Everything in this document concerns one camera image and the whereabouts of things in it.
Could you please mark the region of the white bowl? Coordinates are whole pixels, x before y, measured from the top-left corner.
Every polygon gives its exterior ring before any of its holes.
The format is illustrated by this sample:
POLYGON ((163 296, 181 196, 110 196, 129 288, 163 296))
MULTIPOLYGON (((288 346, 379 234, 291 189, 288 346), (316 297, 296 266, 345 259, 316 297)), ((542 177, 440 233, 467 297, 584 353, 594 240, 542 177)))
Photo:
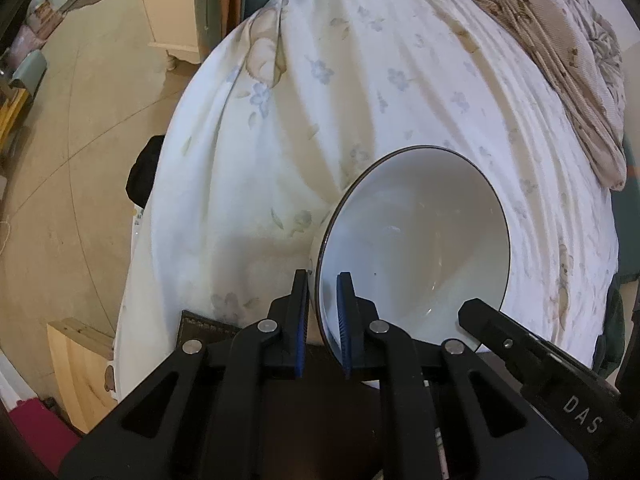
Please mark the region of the white bowl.
POLYGON ((465 301, 502 307, 511 270, 506 214, 469 159, 437 146, 394 151, 369 166, 320 222, 309 281, 322 341, 342 355, 338 274, 417 340, 480 342, 460 327, 465 301))

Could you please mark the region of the dark green cloth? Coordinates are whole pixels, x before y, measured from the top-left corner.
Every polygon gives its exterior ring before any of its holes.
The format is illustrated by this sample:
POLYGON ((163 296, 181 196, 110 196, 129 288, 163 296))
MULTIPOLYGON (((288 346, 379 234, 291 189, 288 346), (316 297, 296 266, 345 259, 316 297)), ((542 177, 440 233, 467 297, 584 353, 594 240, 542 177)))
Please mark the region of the dark green cloth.
POLYGON ((609 378, 622 364, 625 353, 625 319, 620 278, 615 275, 606 295, 602 333, 594 347, 592 370, 609 378))

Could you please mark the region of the beige patterned duvet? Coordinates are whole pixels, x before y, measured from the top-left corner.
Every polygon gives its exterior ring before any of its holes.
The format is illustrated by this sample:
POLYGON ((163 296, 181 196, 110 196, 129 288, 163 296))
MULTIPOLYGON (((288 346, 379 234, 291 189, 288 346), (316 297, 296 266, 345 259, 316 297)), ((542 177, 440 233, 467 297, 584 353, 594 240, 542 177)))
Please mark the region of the beige patterned duvet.
POLYGON ((527 52, 561 99, 605 188, 627 181, 622 52, 589 0, 473 0, 527 52))

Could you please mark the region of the white floral bed sheet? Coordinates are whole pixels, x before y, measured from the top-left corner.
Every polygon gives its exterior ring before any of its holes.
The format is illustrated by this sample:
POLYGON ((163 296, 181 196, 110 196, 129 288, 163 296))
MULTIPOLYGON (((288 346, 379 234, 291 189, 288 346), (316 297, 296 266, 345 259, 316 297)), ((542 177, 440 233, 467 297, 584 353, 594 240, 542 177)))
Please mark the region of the white floral bed sheet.
POLYGON ((486 174, 512 237, 506 313, 591 364, 617 269, 611 195, 516 40, 472 0, 270 0, 171 118, 119 312, 116 396, 174 350, 183 311, 263 318, 346 188, 416 144, 486 174))

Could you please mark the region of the wooden bedside cabinet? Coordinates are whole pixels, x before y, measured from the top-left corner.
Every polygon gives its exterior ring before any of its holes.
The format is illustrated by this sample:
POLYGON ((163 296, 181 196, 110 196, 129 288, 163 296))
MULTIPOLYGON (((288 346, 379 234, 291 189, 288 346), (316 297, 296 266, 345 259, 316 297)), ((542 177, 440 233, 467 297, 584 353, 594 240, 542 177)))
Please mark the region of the wooden bedside cabinet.
POLYGON ((198 42, 195 0, 141 0, 151 32, 150 46, 164 50, 167 68, 178 61, 198 65, 205 58, 198 42))

